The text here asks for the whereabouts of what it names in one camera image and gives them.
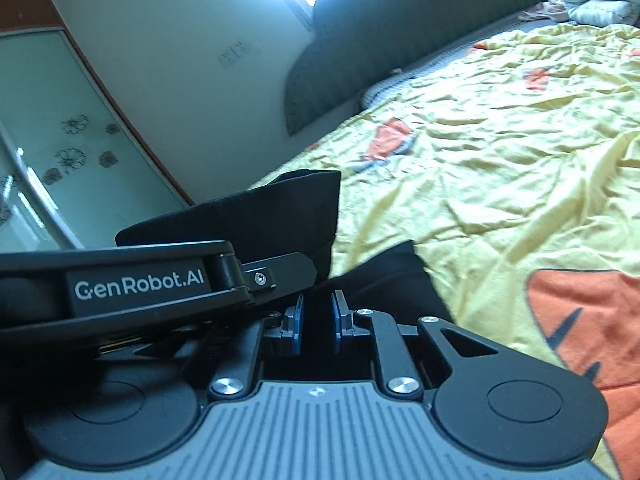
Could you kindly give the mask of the grey padded headboard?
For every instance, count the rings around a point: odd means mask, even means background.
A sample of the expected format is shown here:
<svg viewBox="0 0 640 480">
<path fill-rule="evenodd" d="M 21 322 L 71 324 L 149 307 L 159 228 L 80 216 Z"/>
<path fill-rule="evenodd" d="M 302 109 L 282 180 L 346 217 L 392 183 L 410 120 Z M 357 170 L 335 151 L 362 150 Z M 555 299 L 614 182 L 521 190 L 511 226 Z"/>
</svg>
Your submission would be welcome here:
<svg viewBox="0 0 640 480">
<path fill-rule="evenodd" d="M 295 136 L 371 84 L 542 0 L 316 0 L 314 40 L 284 89 Z"/>
</svg>

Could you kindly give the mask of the black pants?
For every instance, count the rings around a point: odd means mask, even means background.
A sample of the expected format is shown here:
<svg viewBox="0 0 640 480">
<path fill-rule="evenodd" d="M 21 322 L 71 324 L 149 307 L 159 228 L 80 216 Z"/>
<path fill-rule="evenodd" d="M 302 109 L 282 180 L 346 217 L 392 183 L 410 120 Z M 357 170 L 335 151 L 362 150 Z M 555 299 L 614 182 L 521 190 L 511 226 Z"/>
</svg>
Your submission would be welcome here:
<svg viewBox="0 0 640 480">
<path fill-rule="evenodd" d="M 317 271 L 305 298 L 302 336 L 313 346 L 334 341 L 337 290 L 349 307 L 386 312 L 400 324 L 416 324 L 422 316 L 450 321 L 412 240 L 331 276 L 340 194 L 338 171 L 294 170 L 258 188 L 137 223 L 117 233 L 115 242 L 124 247 L 228 240 L 242 263 L 300 252 Z"/>
</svg>

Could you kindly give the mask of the yellow carrot-print bedspread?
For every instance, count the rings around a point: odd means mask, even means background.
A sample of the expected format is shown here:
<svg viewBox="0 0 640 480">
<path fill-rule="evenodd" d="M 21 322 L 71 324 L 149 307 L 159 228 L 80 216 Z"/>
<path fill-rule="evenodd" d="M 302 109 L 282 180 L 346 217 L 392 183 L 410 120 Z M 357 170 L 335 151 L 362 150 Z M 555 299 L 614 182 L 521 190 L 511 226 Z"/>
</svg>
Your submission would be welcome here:
<svg viewBox="0 0 640 480">
<path fill-rule="evenodd" d="M 639 474 L 639 31 L 484 39 L 284 165 L 342 176 L 332 272 L 402 240 L 467 330 L 585 376 Z"/>
</svg>

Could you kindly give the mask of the white wall socket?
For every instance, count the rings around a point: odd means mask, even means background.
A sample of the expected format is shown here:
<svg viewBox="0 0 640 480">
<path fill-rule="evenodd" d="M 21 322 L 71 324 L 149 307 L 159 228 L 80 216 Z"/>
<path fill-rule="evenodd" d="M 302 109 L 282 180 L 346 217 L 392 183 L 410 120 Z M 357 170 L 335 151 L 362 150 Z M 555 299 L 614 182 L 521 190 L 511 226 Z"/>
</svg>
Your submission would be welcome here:
<svg viewBox="0 0 640 480">
<path fill-rule="evenodd" d="M 238 40 L 218 54 L 218 61 L 223 68 L 229 68 L 248 52 L 250 52 L 250 44 L 244 40 Z"/>
</svg>

